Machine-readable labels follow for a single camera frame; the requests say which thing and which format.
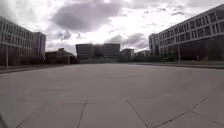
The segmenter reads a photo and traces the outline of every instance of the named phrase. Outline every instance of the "building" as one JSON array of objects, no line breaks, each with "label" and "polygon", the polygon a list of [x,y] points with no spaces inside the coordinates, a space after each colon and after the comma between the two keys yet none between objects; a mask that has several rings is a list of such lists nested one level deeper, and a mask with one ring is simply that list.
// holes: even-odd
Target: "building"
[{"label": "building", "polygon": [[94,57],[93,44],[77,44],[76,52],[79,59],[91,59]]},{"label": "building", "polygon": [[120,58],[123,61],[132,60],[135,57],[134,49],[126,48],[120,52]]},{"label": "building", "polygon": [[104,44],[103,56],[105,58],[117,58],[120,53],[120,44]]},{"label": "building", "polygon": [[151,56],[159,56],[159,41],[157,34],[149,36],[149,49]]},{"label": "building", "polygon": [[36,32],[34,33],[33,52],[41,56],[45,56],[46,35]]},{"label": "building", "polygon": [[120,44],[77,44],[76,51],[79,59],[92,59],[99,57],[117,58],[120,52]]},{"label": "building", "polygon": [[47,64],[71,64],[75,63],[75,55],[60,48],[57,51],[49,51],[45,53]]},{"label": "building", "polygon": [[224,59],[224,4],[157,34],[161,57]]},{"label": "building", "polygon": [[143,56],[143,57],[149,57],[151,55],[149,50],[142,50],[137,53],[135,53],[135,56]]},{"label": "building", "polygon": [[46,36],[41,33],[33,33],[3,17],[0,17],[0,58],[8,54],[9,59],[31,56],[38,48],[37,52],[45,52]]}]

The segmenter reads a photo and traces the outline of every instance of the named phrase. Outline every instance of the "window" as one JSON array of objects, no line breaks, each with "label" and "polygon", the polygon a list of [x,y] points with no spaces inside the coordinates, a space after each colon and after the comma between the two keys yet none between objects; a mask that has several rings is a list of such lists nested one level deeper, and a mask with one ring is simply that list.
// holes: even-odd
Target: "window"
[{"label": "window", "polygon": [[186,33],[186,40],[190,40],[190,39],[191,39],[190,32],[187,32]]},{"label": "window", "polygon": [[224,22],[220,22],[219,26],[220,26],[220,31],[224,32]]},{"label": "window", "polygon": [[183,25],[184,26],[184,32],[187,31],[187,26],[186,25]]},{"label": "window", "polygon": [[198,29],[197,32],[198,32],[198,37],[203,37],[204,36],[204,30],[203,30],[203,28]]},{"label": "window", "polygon": [[219,24],[217,23],[217,24],[215,24],[215,26],[216,26],[217,33],[219,33],[220,32],[219,31]]},{"label": "window", "polygon": [[176,36],[176,42],[178,42],[178,37]]},{"label": "window", "polygon": [[217,20],[214,12],[213,12],[213,13],[210,13],[210,14],[209,14],[209,17],[210,17],[210,21],[211,21],[212,23],[215,22],[215,21]]},{"label": "window", "polygon": [[208,16],[205,16],[206,24],[209,24]]},{"label": "window", "polygon": [[2,24],[3,24],[2,21],[0,21],[0,30],[2,29]]},{"label": "window", "polygon": [[196,20],[195,20],[195,23],[196,23],[196,26],[197,26],[197,27],[202,26],[202,21],[201,21],[201,19],[196,19]]},{"label": "window", "polygon": [[188,25],[188,23],[186,24],[186,27],[187,27],[187,30],[189,30],[189,25]]},{"label": "window", "polygon": [[195,38],[198,38],[197,31],[196,31],[196,30],[194,30],[193,32],[194,32],[194,37],[195,37]]},{"label": "window", "polygon": [[212,25],[212,31],[213,31],[214,34],[216,33],[216,31],[215,31],[215,25]]},{"label": "window", "polygon": [[203,23],[203,25],[206,25],[204,17],[202,17],[202,23]]},{"label": "window", "polygon": [[6,41],[7,43],[11,43],[11,35],[10,35],[10,34],[6,34],[5,41]]},{"label": "window", "polygon": [[2,24],[3,24],[2,29],[3,29],[3,31],[5,31],[5,23],[3,22]]},{"label": "window", "polygon": [[210,29],[210,26],[206,26],[206,27],[205,27],[205,35],[206,35],[206,36],[211,35],[211,29]]},{"label": "window", "polygon": [[1,37],[1,41],[3,42],[4,41],[4,33],[2,33],[2,37]]},{"label": "window", "polygon": [[176,27],[176,28],[175,28],[175,34],[177,34],[177,33],[178,33],[178,28]]},{"label": "window", "polygon": [[194,32],[193,31],[191,32],[191,37],[194,39]]},{"label": "window", "polygon": [[181,34],[181,35],[180,35],[180,41],[181,41],[181,42],[185,41],[185,34]]}]

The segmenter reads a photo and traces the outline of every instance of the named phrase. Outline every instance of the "paved plaza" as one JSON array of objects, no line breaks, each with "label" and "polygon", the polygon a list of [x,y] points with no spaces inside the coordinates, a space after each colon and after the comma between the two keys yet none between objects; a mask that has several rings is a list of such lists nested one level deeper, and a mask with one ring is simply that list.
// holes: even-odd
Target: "paved plaza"
[{"label": "paved plaza", "polygon": [[222,128],[224,70],[89,64],[0,74],[10,128]]}]

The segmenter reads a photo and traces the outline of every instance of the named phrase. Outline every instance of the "cloud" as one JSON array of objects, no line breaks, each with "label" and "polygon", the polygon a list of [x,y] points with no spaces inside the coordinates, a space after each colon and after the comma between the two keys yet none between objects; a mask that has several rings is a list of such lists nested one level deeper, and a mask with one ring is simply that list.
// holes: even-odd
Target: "cloud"
[{"label": "cloud", "polygon": [[12,22],[17,22],[10,5],[11,2],[9,0],[0,0],[0,16]]},{"label": "cloud", "polygon": [[74,3],[59,9],[52,21],[64,29],[76,32],[94,31],[108,23],[108,18],[117,16],[120,7],[119,4],[102,1]]},{"label": "cloud", "polygon": [[64,48],[66,51],[76,55],[75,45],[67,44],[67,43],[47,43],[46,51],[55,51],[59,48]]},{"label": "cloud", "polygon": [[58,33],[56,33],[56,39],[60,39],[60,40],[70,39],[71,36],[72,36],[72,34],[68,30],[66,30],[65,32],[58,32]]},{"label": "cloud", "polygon": [[184,14],[185,14],[184,12],[175,12],[175,13],[172,13],[171,16],[184,15]]},{"label": "cloud", "polygon": [[120,43],[121,49],[124,48],[136,48],[136,49],[146,49],[148,48],[147,37],[142,33],[135,33],[128,36],[127,38],[121,35],[116,35],[111,39],[105,41],[105,43]]}]

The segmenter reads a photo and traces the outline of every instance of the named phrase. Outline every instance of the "building facade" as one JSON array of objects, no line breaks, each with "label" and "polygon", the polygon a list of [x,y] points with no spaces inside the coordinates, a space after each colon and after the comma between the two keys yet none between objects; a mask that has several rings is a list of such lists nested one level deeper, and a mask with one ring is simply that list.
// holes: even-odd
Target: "building facade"
[{"label": "building facade", "polygon": [[39,41],[35,41],[36,35],[21,26],[18,26],[3,17],[0,17],[0,56],[32,56],[38,48],[38,52],[45,52],[46,36],[41,34],[41,46],[36,47]]},{"label": "building facade", "polygon": [[151,56],[159,56],[159,41],[158,35],[152,34],[149,36],[149,49]]},{"label": "building facade", "polygon": [[135,57],[134,49],[126,48],[120,52],[120,58],[124,61],[132,60]]},{"label": "building facade", "polygon": [[79,59],[117,58],[120,53],[120,44],[77,44],[76,52]]},{"label": "building facade", "polygon": [[103,56],[105,58],[117,58],[120,53],[120,44],[104,44]]},{"label": "building facade", "polygon": [[34,33],[33,52],[45,56],[46,35],[36,32]]},{"label": "building facade", "polygon": [[79,59],[91,59],[94,57],[93,44],[77,44],[76,52]]},{"label": "building facade", "polygon": [[161,57],[224,59],[224,5],[219,5],[160,33]]}]

